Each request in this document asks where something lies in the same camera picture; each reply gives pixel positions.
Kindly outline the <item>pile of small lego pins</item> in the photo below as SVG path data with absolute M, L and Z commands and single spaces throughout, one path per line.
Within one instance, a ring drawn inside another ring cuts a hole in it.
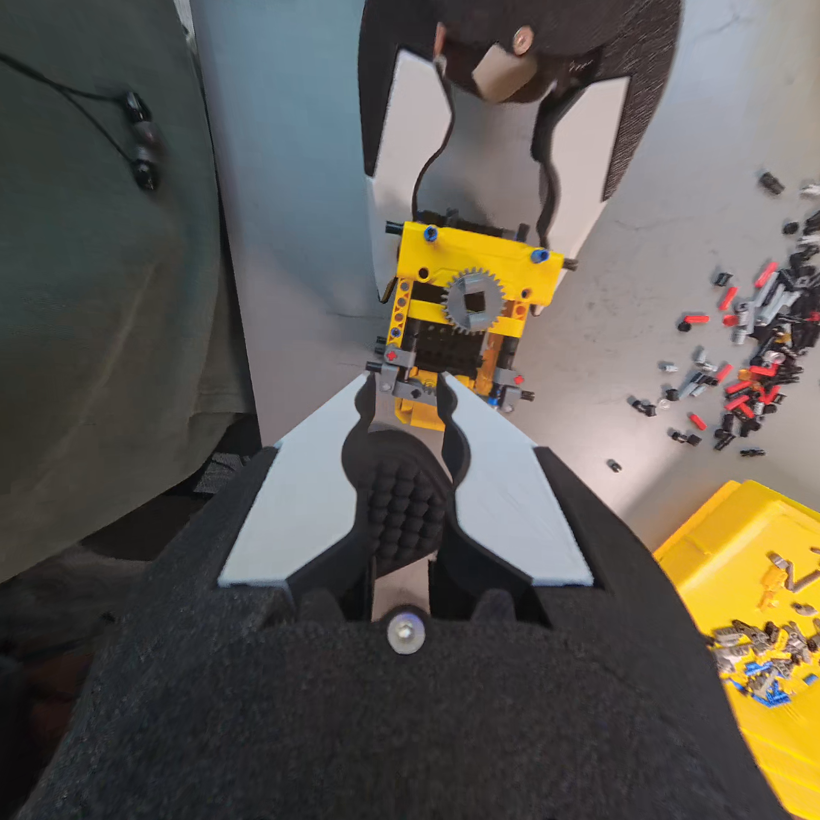
M 768 262 L 757 274 L 752 293 L 741 299 L 741 290 L 730 272 L 718 272 L 712 286 L 722 298 L 717 311 L 737 347 L 753 344 L 753 351 L 734 366 L 712 363 L 703 347 L 692 356 L 691 374 L 677 389 L 666 388 L 653 402 L 631 398 L 629 404 L 642 416 L 656 417 L 662 408 L 721 390 L 721 417 L 715 425 L 697 413 L 688 413 L 689 428 L 672 430 L 668 437 L 685 447 L 697 447 L 703 436 L 713 437 L 712 448 L 723 452 L 736 439 L 761 430 L 768 417 L 785 402 L 784 387 L 800 382 L 805 372 L 802 358 L 818 344 L 818 211 L 805 220 L 787 220 L 785 238 L 794 239 L 787 264 Z

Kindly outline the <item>heap of grey lego parts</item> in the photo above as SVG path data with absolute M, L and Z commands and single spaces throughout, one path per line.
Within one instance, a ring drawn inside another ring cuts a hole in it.
M 818 685 L 819 570 L 796 577 L 793 561 L 775 552 L 767 559 L 757 606 L 767 620 L 734 619 L 714 629 L 707 644 L 722 682 L 775 709 Z

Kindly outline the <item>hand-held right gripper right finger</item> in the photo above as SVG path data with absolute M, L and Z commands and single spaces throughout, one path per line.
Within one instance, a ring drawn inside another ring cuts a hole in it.
M 471 617 L 499 594 L 510 617 L 546 617 L 547 591 L 595 589 L 536 442 L 454 375 L 440 376 L 436 398 L 453 486 L 429 571 L 431 615 Z

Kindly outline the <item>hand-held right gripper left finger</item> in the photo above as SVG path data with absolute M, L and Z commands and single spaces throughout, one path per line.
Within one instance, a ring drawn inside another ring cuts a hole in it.
M 371 564 L 359 483 L 374 414 L 374 374 L 363 373 L 277 442 L 219 588 L 272 588 L 299 603 L 314 589 L 342 599 L 360 583 Z

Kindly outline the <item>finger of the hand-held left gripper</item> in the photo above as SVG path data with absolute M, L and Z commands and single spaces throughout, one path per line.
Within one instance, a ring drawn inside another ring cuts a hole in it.
M 541 212 L 537 233 L 561 254 L 559 286 L 610 198 L 609 172 L 630 77 L 599 80 L 544 115 L 534 131 Z
M 368 228 L 377 296 L 388 300 L 399 237 L 387 223 L 415 219 L 426 169 L 446 146 L 453 125 L 450 97 L 436 64 L 401 50 L 395 63 L 375 170 L 366 176 Z

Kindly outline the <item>yellow lego robot model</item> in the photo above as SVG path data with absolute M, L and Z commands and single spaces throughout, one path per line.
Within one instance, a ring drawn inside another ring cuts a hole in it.
M 491 408 L 512 413 L 533 402 L 515 358 L 527 319 L 551 301 L 577 261 L 509 234 L 425 211 L 426 220 L 387 222 L 398 240 L 396 272 L 382 302 L 389 327 L 367 369 L 393 398 L 404 425 L 443 431 L 440 376 L 450 374 Z

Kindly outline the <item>yellow plastic parts bin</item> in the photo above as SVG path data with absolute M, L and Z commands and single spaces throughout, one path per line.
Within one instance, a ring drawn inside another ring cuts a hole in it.
M 748 480 L 727 482 L 654 557 L 709 649 L 714 629 L 734 619 L 767 620 L 757 606 L 770 552 L 793 561 L 796 577 L 818 569 L 819 514 Z M 722 683 L 741 733 L 784 808 L 800 818 L 818 818 L 819 682 L 775 709 Z

